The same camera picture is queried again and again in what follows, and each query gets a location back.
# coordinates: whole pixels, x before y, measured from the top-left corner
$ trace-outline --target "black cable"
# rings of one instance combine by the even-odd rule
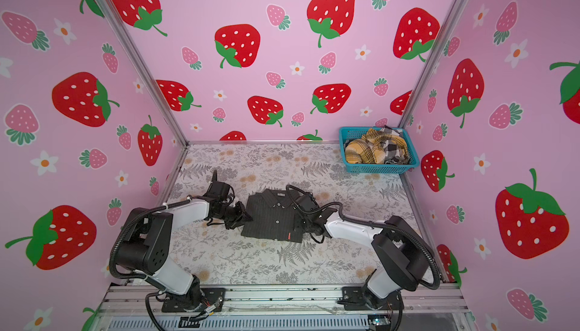
[[[402,235],[403,237],[408,239],[411,243],[413,243],[413,245],[415,247],[417,247],[423,253],[425,258],[427,258],[427,263],[429,263],[429,268],[431,268],[431,272],[433,273],[433,283],[432,284],[428,284],[423,279],[420,279],[419,283],[424,285],[425,287],[427,287],[429,289],[439,288],[439,284],[441,283],[441,274],[439,272],[439,267],[437,266],[437,263],[435,263],[435,259],[433,258],[433,255],[411,233],[406,232],[403,229],[399,229],[396,226],[391,226],[389,224],[375,223],[373,221],[359,220],[359,219],[347,217],[346,215],[343,214],[342,205],[338,209],[338,215],[341,219],[346,220],[346,221],[350,221],[351,223],[360,224],[362,226],[367,226],[367,227],[387,229],[387,230],[390,230],[391,232],[399,233],[400,235]]]

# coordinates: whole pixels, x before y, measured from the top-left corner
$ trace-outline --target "pink wall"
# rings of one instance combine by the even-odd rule
[[[2,303],[2,329],[30,330],[37,323],[81,330],[92,314],[84,307],[94,310],[113,280],[107,255],[125,217],[134,207],[156,204],[150,178],[163,191],[179,148],[147,90],[136,90],[137,74],[109,24],[92,11],[100,12],[93,2],[82,4],[84,14],[81,0],[0,3],[0,112],[8,134],[0,141],[2,244],[34,236],[0,252],[2,288],[10,295]],[[40,42],[49,47],[41,50]],[[106,56],[115,73],[105,64],[105,43],[115,51]],[[85,74],[69,78],[80,72]],[[97,79],[108,99],[120,104],[109,103],[107,121]],[[146,165],[137,142],[148,115],[164,142],[154,166]],[[125,134],[120,142],[119,125],[130,140]],[[84,150],[93,155],[88,168],[79,160]],[[121,171],[125,183],[118,181]]]
[[[440,58],[408,128],[423,159],[411,173],[420,207],[480,330],[577,328],[578,8],[470,0],[453,33],[459,48],[454,40]],[[557,62],[572,64],[550,70]],[[442,156],[455,175],[444,186]]]
[[[389,124],[398,124],[402,107],[397,110],[395,106],[408,99],[406,93],[412,90],[423,66],[417,52],[428,56],[427,42],[437,34],[437,22],[444,20],[451,3],[385,0],[387,5],[383,6],[381,0],[112,1],[155,78],[172,81],[162,82],[163,90],[173,92],[166,97],[192,141],[219,140],[231,131],[242,132],[248,140],[295,140],[316,133],[322,139],[336,140],[341,126],[373,125],[385,117]],[[422,10],[402,19],[414,8]],[[162,11],[151,15],[159,9]],[[308,18],[313,19],[313,28]],[[330,18],[330,29],[318,24],[319,18]],[[397,30],[400,21],[402,31]],[[249,25],[228,28],[238,24]],[[250,37],[236,39],[245,34]],[[231,56],[229,60],[224,61],[216,50],[215,38],[222,54]],[[413,59],[398,58],[419,39],[410,55]],[[323,64],[330,72],[319,70]],[[170,91],[171,84],[184,91]],[[330,95],[332,88],[340,95]],[[185,89],[192,93],[193,106],[189,105],[191,98],[183,100],[188,103],[185,107],[178,101],[178,93],[185,93]],[[340,100],[348,92],[346,101]],[[326,105],[318,104],[329,113],[320,112],[313,104],[315,93],[318,98],[330,99]],[[250,111],[248,100],[253,96],[266,99],[253,98],[250,107],[256,105],[256,109]],[[392,103],[398,113],[391,110]],[[272,124],[265,124],[270,119],[268,113],[275,115]],[[293,126],[292,121],[301,125]]]

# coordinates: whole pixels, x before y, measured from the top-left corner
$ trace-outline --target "green strawberry leaf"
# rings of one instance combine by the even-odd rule
[[[542,191],[536,191],[535,192],[535,199],[538,202],[539,207],[541,207],[542,209],[544,209],[548,213],[555,214],[555,215],[566,215],[562,211],[562,209],[560,208],[560,205],[558,205],[558,202],[550,194],[547,194],[547,193],[542,192]]]

